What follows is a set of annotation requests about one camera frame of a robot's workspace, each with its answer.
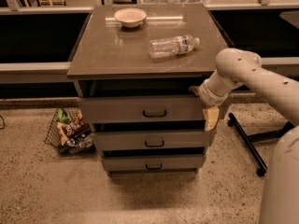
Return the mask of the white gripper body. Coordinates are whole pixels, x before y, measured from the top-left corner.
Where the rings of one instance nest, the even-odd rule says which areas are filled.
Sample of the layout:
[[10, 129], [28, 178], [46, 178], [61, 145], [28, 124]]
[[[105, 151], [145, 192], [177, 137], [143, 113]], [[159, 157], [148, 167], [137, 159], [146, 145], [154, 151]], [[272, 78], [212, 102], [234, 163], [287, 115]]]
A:
[[228, 97], [228, 92], [217, 94], [208, 87], [206, 79], [199, 87], [199, 97], [206, 107], [220, 106]]

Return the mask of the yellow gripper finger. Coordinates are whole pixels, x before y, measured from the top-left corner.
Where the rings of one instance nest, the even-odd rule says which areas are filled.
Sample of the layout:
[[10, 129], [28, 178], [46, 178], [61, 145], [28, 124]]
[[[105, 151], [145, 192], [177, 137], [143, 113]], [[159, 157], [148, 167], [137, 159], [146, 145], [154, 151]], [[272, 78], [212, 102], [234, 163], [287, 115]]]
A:
[[190, 86], [188, 91], [192, 92], [195, 96], [199, 95], [199, 87], [198, 86]]
[[212, 106], [210, 108], [203, 109], [203, 115], [205, 118], [205, 131], [212, 131], [218, 122], [219, 118], [219, 108], [217, 106]]

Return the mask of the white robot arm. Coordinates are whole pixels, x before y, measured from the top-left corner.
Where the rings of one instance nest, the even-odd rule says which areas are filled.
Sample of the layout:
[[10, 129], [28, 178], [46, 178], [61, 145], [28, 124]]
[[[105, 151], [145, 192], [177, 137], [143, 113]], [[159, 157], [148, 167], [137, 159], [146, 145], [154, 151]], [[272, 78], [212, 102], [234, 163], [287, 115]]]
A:
[[259, 224], [299, 224], [299, 82], [263, 69], [258, 54], [241, 49], [223, 49], [215, 66], [210, 78], [189, 87], [203, 103], [207, 131], [216, 126], [218, 107], [241, 85], [293, 125], [278, 140], [270, 158]]

